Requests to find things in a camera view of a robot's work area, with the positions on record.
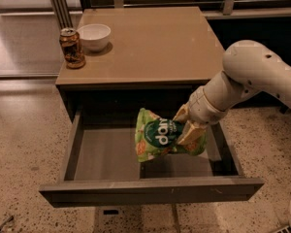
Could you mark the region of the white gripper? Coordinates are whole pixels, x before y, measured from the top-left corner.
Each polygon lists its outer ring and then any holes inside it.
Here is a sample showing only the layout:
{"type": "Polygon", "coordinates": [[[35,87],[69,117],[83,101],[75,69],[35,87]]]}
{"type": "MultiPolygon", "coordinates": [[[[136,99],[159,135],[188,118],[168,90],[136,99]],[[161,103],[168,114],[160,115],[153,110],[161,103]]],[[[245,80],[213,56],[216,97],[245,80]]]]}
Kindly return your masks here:
{"type": "Polygon", "coordinates": [[[204,88],[198,87],[190,95],[187,105],[183,104],[174,116],[174,121],[185,123],[177,144],[185,146],[197,140],[206,132],[205,125],[217,124],[226,115],[227,112],[219,111],[209,102],[204,88]]]}

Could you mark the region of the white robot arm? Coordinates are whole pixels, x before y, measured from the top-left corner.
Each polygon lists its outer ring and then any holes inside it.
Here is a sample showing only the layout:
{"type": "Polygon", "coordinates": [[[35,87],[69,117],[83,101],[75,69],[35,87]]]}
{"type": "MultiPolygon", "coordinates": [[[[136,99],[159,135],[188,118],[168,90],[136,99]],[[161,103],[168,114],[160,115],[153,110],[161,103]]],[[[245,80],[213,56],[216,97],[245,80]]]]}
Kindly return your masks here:
{"type": "Polygon", "coordinates": [[[258,42],[232,44],[223,54],[223,70],[198,87],[178,110],[175,119],[184,128],[177,143],[185,146],[197,140],[233,106],[261,91],[291,109],[291,66],[258,42]]]}

